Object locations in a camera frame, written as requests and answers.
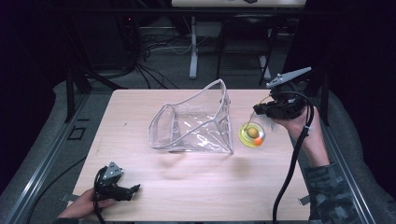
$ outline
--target clear plastic bag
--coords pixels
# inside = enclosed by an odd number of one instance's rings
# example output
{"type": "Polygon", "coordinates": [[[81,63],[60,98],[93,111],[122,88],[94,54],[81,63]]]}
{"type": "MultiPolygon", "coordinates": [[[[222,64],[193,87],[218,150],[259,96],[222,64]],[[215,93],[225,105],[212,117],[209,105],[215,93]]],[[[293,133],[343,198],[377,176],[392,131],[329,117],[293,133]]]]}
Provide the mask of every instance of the clear plastic bag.
{"type": "Polygon", "coordinates": [[[218,79],[192,97],[165,104],[148,127],[152,148],[233,154],[230,99],[218,79]]]}

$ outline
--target wooden table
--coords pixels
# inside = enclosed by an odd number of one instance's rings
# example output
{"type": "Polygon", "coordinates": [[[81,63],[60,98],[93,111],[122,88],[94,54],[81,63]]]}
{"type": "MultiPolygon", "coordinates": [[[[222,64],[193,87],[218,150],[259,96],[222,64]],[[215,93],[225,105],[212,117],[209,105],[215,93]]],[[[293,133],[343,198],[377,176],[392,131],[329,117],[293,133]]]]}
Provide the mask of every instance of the wooden table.
{"type": "MultiPolygon", "coordinates": [[[[238,130],[267,90],[228,90],[233,155],[167,153],[149,146],[148,127],[164,103],[178,103],[198,90],[114,91],[93,140],[74,194],[92,188],[96,173],[114,161],[124,174],[118,185],[140,184],[135,197],[103,212],[108,221],[271,220],[292,152],[287,131],[266,128],[260,147],[245,147],[238,130]]],[[[308,220],[307,190],[299,167],[278,208],[278,220],[308,220]]]]}

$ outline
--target human hand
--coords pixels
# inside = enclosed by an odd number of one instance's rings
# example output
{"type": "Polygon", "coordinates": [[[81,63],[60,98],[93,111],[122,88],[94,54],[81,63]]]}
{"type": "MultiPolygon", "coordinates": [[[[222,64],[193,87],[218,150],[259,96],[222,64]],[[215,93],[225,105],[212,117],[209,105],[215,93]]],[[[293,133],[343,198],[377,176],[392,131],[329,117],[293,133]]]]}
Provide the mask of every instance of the human hand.
{"type": "MultiPolygon", "coordinates": [[[[81,196],[79,196],[75,202],[65,208],[58,217],[67,218],[83,218],[93,212],[93,189],[86,190],[81,196]]],[[[113,199],[106,199],[98,202],[99,208],[106,208],[114,203],[113,199]]]]}
{"type": "MultiPolygon", "coordinates": [[[[273,119],[273,121],[284,126],[288,130],[290,136],[294,140],[297,140],[306,123],[306,110],[307,106],[296,119],[273,119]]],[[[323,140],[323,133],[320,127],[319,112],[316,107],[314,107],[314,118],[308,131],[308,136],[304,139],[302,147],[308,156],[311,166],[330,164],[326,145],[323,140]]]]}

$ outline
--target orange ball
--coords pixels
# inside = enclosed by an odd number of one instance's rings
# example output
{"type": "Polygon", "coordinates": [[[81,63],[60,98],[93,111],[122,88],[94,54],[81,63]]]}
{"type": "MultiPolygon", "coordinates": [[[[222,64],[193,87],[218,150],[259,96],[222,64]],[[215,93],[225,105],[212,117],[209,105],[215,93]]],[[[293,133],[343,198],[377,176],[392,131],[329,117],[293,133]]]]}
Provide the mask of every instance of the orange ball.
{"type": "Polygon", "coordinates": [[[254,144],[255,144],[256,146],[259,146],[259,145],[262,144],[263,141],[264,141],[264,140],[262,140],[262,138],[257,137],[257,138],[254,139],[254,144]]]}

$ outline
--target camouflage sleeve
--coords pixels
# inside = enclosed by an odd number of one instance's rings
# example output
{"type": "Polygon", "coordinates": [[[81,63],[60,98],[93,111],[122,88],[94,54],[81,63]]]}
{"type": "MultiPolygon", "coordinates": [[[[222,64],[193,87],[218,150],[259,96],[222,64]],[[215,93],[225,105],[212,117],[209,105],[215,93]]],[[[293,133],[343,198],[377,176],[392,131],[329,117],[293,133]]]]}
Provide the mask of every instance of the camouflage sleeve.
{"type": "Polygon", "coordinates": [[[337,163],[305,169],[311,203],[309,223],[361,223],[350,188],[337,163]]]}

